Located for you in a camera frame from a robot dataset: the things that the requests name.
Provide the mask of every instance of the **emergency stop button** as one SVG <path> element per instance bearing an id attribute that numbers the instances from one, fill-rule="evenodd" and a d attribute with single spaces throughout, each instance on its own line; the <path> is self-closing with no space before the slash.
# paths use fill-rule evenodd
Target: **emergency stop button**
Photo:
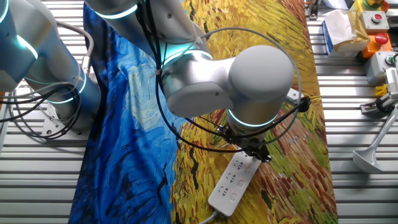
<path id="1" fill-rule="evenodd" d="M 383 20 L 383 17 L 380 14 L 375 14 L 372 16 L 372 21 L 376 24 L 380 23 Z"/>
<path id="2" fill-rule="evenodd" d="M 376 34 L 376 36 L 374 37 L 374 42 L 377 45 L 384 45 L 384 44 L 388 43 L 387 34 L 383 34 L 383 33 Z"/>

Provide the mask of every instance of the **power strip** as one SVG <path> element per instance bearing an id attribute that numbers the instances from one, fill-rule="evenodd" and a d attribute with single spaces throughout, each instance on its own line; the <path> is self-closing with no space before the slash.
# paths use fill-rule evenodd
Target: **power strip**
<path id="1" fill-rule="evenodd" d="M 238 206 L 260 163 L 260 160 L 248 156 L 244 152 L 236 153 L 211 193 L 208 203 L 215 210 L 230 217 Z"/>

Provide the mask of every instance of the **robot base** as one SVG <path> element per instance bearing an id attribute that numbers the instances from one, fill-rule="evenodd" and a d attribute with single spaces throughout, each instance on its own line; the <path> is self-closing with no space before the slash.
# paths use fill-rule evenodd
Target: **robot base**
<path id="1" fill-rule="evenodd" d="M 56 119 L 58 119 L 57 114 L 55 112 L 55 108 L 49 104 L 47 107 L 47 111 Z M 43 136 L 47 136 L 49 134 L 56 133 L 60 131 L 62 128 L 64 128 L 65 125 L 54 120 L 50 119 L 49 117 L 46 117 L 44 120 L 44 125 L 43 125 Z M 69 130 L 65 135 L 57 138 L 57 139 L 52 139 L 52 140 L 47 140 L 47 142 L 55 142 L 57 144 L 65 144 L 65 145 L 86 145 L 88 136 L 90 135 L 90 129 L 87 130 L 79 130 L 75 131 L 73 129 Z"/>

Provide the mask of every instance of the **blue painted fabric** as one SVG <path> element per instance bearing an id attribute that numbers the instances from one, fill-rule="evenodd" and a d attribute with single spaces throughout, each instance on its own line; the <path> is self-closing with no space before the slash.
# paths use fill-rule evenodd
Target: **blue painted fabric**
<path id="1" fill-rule="evenodd" d="M 69 223 L 170 223 L 178 149 L 157 107 L 154 61 L 86 5 L 84 27 L 95 41 L 92 64 L 102 99 Z M 179 129 L 184 120 L 160 99 Z"/>

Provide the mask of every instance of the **tissue box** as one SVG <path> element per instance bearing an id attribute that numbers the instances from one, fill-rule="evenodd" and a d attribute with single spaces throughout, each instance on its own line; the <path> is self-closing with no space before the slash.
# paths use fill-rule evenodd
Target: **tissue box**
<path id="1" fill-rule="evenodd" d="M 355 11 L 333 11 L 325 17 L 322 29 L 331 57 L 355 57 L 370 42 Z"/>

